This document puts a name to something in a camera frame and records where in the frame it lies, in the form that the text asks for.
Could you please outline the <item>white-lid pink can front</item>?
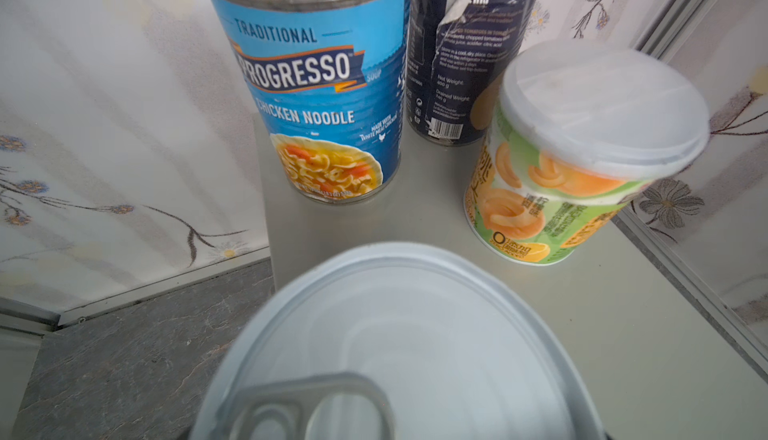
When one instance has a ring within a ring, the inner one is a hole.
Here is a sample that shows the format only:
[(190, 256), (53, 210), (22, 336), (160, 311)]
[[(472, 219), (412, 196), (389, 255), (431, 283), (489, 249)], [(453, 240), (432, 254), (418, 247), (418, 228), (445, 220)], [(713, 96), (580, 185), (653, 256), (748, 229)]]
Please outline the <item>white-lid pink can front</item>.
[(194, 439), (603, 439), (572, 360), (493, 275), (437, 247), (350, 249), (244, 327)]

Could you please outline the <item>blue label soup can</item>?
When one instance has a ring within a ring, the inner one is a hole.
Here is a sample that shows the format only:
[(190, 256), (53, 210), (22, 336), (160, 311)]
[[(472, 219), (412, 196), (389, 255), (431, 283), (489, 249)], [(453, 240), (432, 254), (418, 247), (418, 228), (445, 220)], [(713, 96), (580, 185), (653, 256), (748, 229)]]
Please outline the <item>blue label soup can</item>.
[(211, 0), (287, 178), (332, 204), (400, 162), (410, 0)]

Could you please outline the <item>dark can with gold lid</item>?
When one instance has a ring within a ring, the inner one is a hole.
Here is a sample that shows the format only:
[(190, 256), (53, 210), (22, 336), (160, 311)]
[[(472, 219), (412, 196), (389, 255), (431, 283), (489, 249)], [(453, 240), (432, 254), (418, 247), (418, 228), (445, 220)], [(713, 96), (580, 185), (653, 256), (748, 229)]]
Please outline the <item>dark can with gold lid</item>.
[(423, 137), (480, 140), (536, 0), (411, 0), (406, 110)]

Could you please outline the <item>green orange label can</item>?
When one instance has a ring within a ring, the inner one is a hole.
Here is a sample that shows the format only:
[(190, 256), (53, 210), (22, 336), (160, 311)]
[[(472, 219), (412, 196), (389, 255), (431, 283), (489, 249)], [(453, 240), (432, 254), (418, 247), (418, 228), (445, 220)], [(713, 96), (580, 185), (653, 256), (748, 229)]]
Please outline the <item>green orange label can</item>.
[(668, 64), (594, 40), (542, 42), (501, 78), (465, 215), (501, 257), (555, 264), (708, 139), (706, 100)]

